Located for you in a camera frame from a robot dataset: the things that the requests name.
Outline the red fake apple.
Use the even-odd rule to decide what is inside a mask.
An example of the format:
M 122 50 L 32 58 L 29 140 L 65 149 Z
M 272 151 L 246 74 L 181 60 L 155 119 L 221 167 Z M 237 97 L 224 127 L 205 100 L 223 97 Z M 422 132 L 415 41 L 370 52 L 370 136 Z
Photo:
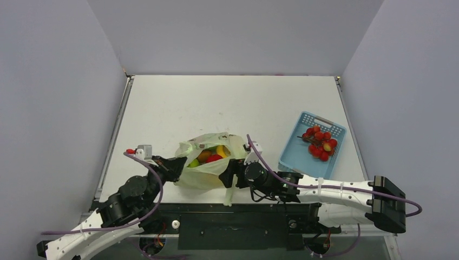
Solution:
M 222 158 L 223 157 L 221 155 L 219 155 L 219 154 L 212 154 L 207 158 L 206 163 L 212 163 L 212 162 L 220 160 Z

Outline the pale green plastic bag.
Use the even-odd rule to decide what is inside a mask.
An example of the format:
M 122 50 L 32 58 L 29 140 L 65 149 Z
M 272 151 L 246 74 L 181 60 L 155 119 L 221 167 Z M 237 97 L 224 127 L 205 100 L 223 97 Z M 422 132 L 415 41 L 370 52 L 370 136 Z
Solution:
M 186 157 L 187 161 L 179 181 L 175 183 L 176 186 L 199 190 L 223 188 L 224 185 L 219 175 L 227 169 L 231 159 L 244 160 L 246 158 L 247 152 L 244 144 L 245 141 L 241 136 L 227 132 L 207 133 L 179 143 L 175 156 Z M 209 163 L 204 161 L 198 166 L 191 166 L 193 160 L 198 159 L 205 150 L 210 151 L 212 155 L 217 155 L 220 146 L 225 154 L 221 159 Z

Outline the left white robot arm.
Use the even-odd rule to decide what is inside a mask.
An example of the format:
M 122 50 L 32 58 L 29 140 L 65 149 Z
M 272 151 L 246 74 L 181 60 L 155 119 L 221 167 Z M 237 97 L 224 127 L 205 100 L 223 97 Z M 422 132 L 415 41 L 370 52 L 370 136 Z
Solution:
M 91 253 L 111 246 L 130 235 L 155 233 L 161 227 L 158 212 L 167 182 L 179 180 L 186 165 L 185 157 L 149 160 L 124 153 L 144 166 L 148 173 L 129 178 L 118 191 L 109 196 L 86 220 L 71 231 L 44 231 L 54 240 L 42 240 L 37 254 L 45 259 L 88 259 Z

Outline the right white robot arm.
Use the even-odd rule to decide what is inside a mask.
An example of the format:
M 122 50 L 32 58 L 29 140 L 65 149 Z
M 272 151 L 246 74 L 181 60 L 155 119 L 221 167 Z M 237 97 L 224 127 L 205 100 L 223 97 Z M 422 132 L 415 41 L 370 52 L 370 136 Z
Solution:
M 406 232 L 406 195 L 389 178 L 347 182 L 298 172 L 269 172 L 259 162 L 231 159 L 218 178 L 224 187 L 250 188 L 283 203 L 316 204 L 305 217 L 312 231 L 323 227 L 373 224 L 389 233 Z

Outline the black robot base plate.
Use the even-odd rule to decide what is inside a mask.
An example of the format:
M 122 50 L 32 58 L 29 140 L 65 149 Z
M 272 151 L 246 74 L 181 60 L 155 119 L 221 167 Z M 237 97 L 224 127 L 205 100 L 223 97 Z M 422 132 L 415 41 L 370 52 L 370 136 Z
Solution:
M 318 222 L 319 204 L 162 203 L 141 238 L 177 238 L 180 250 L 302 250 L 341 233 Z

